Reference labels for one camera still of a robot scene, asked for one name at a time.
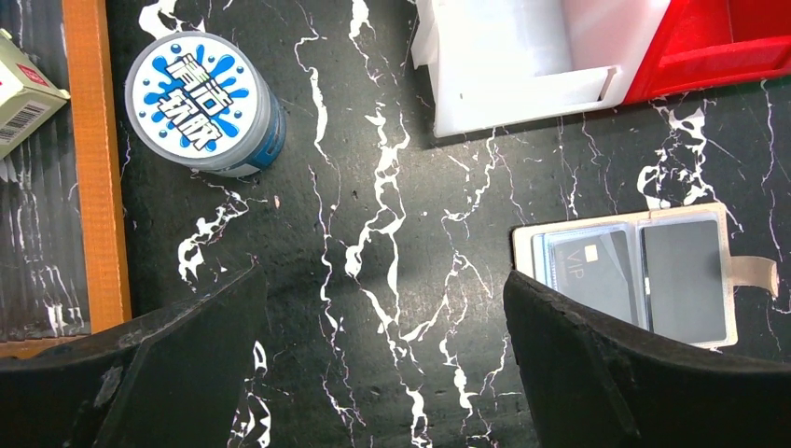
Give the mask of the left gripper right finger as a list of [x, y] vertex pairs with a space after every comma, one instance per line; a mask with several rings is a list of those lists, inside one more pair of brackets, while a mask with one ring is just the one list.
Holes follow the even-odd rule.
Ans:
[[786, 447], [790, 368], [640, 329], [512, 272], [507, 330], [544, 447]]

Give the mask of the white plastic bin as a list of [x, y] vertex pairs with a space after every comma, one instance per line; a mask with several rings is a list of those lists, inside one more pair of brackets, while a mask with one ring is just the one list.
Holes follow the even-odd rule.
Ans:
[[421, 1], [438, 138], [625, 102], [669, 3]]

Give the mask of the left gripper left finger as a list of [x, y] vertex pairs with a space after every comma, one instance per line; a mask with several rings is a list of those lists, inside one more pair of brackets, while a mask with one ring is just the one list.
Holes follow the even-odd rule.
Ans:
[[255, 267], [208, 294], [1, 361], [5, 447], [222, 447], [267, 299]]

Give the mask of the beige leather card holder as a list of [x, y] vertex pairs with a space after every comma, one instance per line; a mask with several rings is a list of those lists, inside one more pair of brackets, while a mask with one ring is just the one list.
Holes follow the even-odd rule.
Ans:
[[548, 235], [557, 232], [592, 230], [599, 227], [613, 226], [622, 228], [627, 234], [629, 244], [632, 287], [639, 317], [637, 325], [629, 324], [653, 332], [650, 328], [650, 309], [646, 297], [648, 286], [643, 274], [643, 251], [640, 242], [640, 230], [650, 226], [704, 220], [713, 220], [718, 224], [727, 336], [722, 341], [693, 343], [691, 345], [704, 349], [731, 346], [738, 341], [734, 301], [735, 288], [758, 287], [768, 291], [771, 296], [777, 296], [780, 279], [776, 261], [755, 256], [734, 256], [731, 254], [727, 226], [727, 208], [722, 203], [705, 203], [519, 227], [511, 233], [514, 267], [518, 272], [524, 273], [539, 283], [555, 290], [548, 281], [546, 245], [546, 237]]

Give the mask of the red plastic bin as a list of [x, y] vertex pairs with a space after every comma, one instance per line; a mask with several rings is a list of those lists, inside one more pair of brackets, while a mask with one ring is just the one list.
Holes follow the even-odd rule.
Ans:
[[624, 102], [789, 74], [790, 0], [676, 0]]

